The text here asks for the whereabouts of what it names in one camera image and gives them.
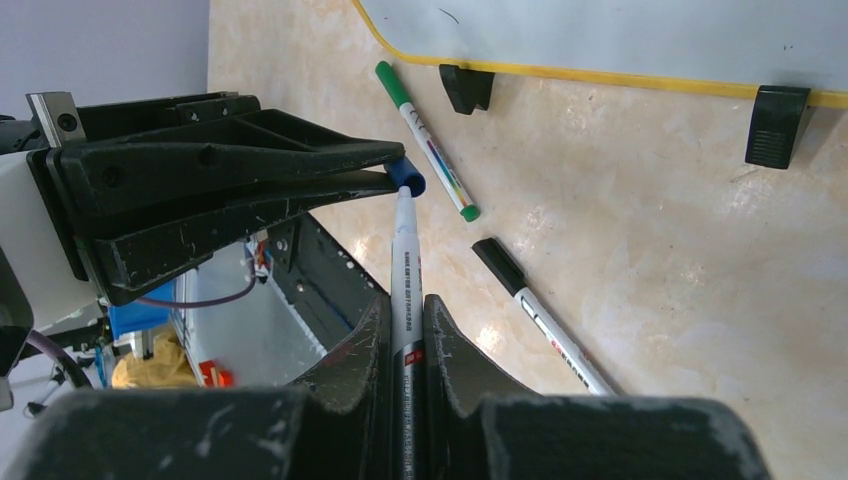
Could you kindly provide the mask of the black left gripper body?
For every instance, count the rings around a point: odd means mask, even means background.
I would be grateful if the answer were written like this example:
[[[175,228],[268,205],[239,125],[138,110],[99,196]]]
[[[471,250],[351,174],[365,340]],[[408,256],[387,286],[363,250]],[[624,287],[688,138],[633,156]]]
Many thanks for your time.
[[[133,134],[171,132],[178,127],[210,122],[222,118],[257,112],[259,100],[236,92],[178,96],[128,103],[79,107],[71,124],[85,133],[89,141],[115,141]],[[81,257],[71,239],[69,224],[64,221],[56,189],[46,167],[48,141],[37,115],[25,123],[26,162],[38,191],[45,202],[48,216],[59,237],[59,244],[76,279],[86,279]]]

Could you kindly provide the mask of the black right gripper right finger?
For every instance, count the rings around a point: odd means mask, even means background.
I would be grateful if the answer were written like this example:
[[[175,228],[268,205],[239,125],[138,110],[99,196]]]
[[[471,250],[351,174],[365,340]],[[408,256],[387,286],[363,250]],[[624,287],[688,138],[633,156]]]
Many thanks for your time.
[[[744,421],[703,398],[542,395],[424,301],[429,439],[439,479],[768,479]]]

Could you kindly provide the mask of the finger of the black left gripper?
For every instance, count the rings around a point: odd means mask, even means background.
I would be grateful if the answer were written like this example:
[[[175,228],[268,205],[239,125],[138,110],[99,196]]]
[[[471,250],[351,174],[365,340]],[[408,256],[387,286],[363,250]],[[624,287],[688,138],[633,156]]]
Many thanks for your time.
[[[385,173],[272,180],[135,208],[95,222],[92,280],[116,306],[152,291],[227,247],[315,208],[386,195]]]
[[[349,137],[266,109],[67,147],[46,166],[71,210],[110,217],[237,187],[354,172],[404,154],[395,141]]]

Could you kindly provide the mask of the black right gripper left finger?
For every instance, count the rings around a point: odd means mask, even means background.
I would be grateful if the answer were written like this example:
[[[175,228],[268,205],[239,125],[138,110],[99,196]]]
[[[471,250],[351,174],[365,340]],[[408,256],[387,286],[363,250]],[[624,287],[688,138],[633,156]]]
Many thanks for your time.
[[[387,295],[283,387],[78,390],[35,422],[8,479],[389,479]]]

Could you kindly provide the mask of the blue marker cap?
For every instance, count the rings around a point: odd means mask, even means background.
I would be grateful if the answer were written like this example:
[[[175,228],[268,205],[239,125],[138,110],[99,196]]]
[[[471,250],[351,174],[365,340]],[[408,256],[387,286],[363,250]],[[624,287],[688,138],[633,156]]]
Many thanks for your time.
[[[406,156],[387,162],[383,168],[398,188],[408,187],[413,198],[426,191],[425,177]]]

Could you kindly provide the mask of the blue capped marker pen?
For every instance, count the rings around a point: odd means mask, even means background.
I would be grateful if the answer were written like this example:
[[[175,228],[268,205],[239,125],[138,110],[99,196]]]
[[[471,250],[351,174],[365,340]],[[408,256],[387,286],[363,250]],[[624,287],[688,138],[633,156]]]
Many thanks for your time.
[[[422,393],[423,295],[420,242],[411,189],[399,188],[391,245],[392,444],[394,479],[423,479],[427,471]]]

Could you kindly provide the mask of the yellow framed whiteboard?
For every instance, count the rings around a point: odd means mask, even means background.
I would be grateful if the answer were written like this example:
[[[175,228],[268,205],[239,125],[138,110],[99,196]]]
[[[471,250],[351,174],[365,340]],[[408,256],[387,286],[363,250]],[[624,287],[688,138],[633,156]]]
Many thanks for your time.
[[[378,42],[415,64],[454,64],[748,99],[805,87],[847,105],[843,1],[359,1]]]

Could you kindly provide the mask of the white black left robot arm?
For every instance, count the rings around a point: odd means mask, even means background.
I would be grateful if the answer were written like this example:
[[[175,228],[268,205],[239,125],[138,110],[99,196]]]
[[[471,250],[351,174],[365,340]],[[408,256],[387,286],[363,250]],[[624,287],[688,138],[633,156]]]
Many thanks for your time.
[[[3,377],[99,300],[127,305],[262,230],[395,192],[406,153],[237,92],[27,103],[30,119],[1,120]]]

